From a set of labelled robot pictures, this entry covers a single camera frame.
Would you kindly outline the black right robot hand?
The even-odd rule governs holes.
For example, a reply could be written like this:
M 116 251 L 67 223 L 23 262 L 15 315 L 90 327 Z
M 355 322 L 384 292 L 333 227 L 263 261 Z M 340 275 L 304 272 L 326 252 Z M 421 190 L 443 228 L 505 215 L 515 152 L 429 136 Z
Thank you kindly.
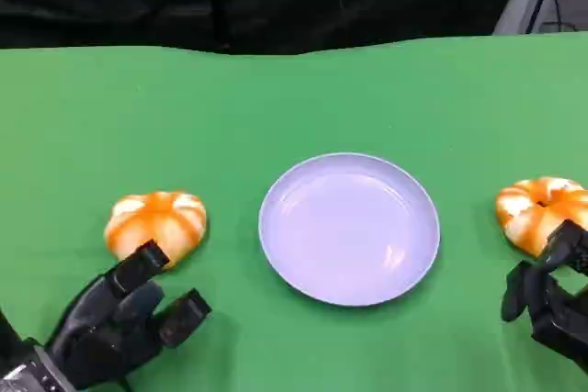
M 512 322 L 527 312 L 532 338 L 587 369 L 587 289 L 571 294 L 552 273 L 569 267 L 587 275 L 587 230 L 570 219 L 548 236 L 538 260 L 522 261 L 505 278 L 501 318 Z

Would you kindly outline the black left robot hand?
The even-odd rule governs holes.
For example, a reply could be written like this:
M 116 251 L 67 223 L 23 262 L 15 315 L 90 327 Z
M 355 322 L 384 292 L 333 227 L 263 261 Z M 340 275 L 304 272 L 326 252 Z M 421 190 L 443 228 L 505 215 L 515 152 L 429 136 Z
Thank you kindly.
M 128 374 L 204 322 L 212 309 L 195 288 L 158 308 L 164 291 L 153 279 L 169 262 L 147 241 L 70 302 L 45 350 L 75 389 L 115 382 L 128 390 Z

